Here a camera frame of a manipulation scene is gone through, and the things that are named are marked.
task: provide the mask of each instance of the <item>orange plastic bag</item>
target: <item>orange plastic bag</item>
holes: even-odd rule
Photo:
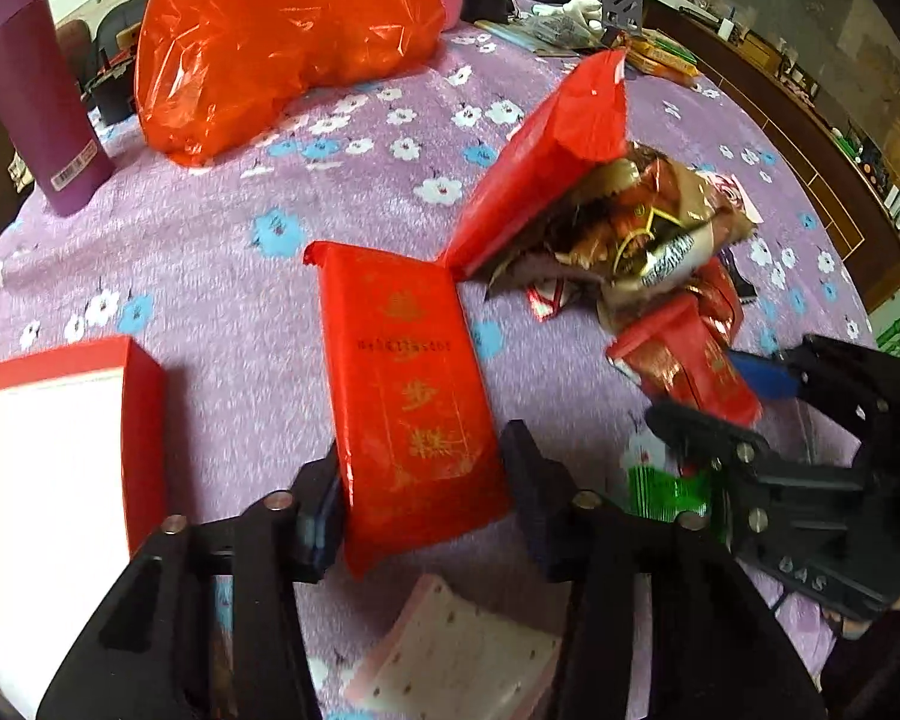
[[[437,258],[458,280],[600,163],[626,154],[626,52],[581,62],[533,111],[463,206]]]
[[[331,242],[303,261],[320,267],[350,570],[502,517],[506,478],[449,272]]]
[[[425,60],[444,20],[440,0],[149,0],[135,87],[146,141],[206,162],[311,87]]]

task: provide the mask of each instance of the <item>purple tumbler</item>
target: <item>purple tumbler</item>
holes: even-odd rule
[[[47,0],[0,0],[0,120],[60,215],[113,175],[56,42]]]

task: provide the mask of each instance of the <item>barcode sticker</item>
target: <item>barcode sticker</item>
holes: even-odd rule
[[[74,157],[73,162],[70,162],[67,167],[60,170],[57,175],[50,179],[53,189],[57,191],[64,189],[86,169],[87,165],[93,162],[95,156],[97,156],[97,142],[90,141],[83,147],[83,151]]]

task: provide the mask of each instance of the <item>brown cabinet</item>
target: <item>brown cabinet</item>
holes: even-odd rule
[[[698,66],[760,127],[820,215],[872,311],[900,287],[900,233],[881,197],[837,146],[826,124],[764,69],[696,20],[644,0],[644,23],[696,53]]]

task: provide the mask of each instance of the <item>purple tablecloth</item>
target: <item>purple tablecloth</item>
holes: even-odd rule
[[[0,360],[132,333],[168,372],[173,510],[197,520],[237,514],[288,485],[333,435],[317,273],[301,264],[303,245],[330,239],[434,257],[522,114],[575,64],[461,28],[419,73],[310,93],[278,130],[208,170],[150,151],[135,121],[112,127],[104,139],[118,171],[86,210],[55,218],[36,191],[0,237]],[[628,72],[628,94],[632,138],[734,173],[765,218],[734,250],[760,293],[737,346],[770,352],[807,331],[872,343],[826,231],[740,108],[703,78],[690,91]],[[604,360],[596,317],[570,311],[540,324],[523,295],[484,302],[483,291],[464,284],[461,299],[498,424],[526,420],[578,483],[620,497],[619,458],[647,401]],[[809,434],[823,461],[848,461],[848,437],[820,421]],[[793,426],[786,408],[764,420],[778,440]],[[424,570],[491,610],[562,628],[565,589],[539,579],[512,518],[387,560],[361,583],[337,565],[298,594],[327,712],[346,711],[341,677],[389,629]],[[779,585],[754,576],[773,603]],[[791,597],[778,618],[817,674],[832,640],[816,605]],[[649,629],[640,628],[637,715],[649,680]]]

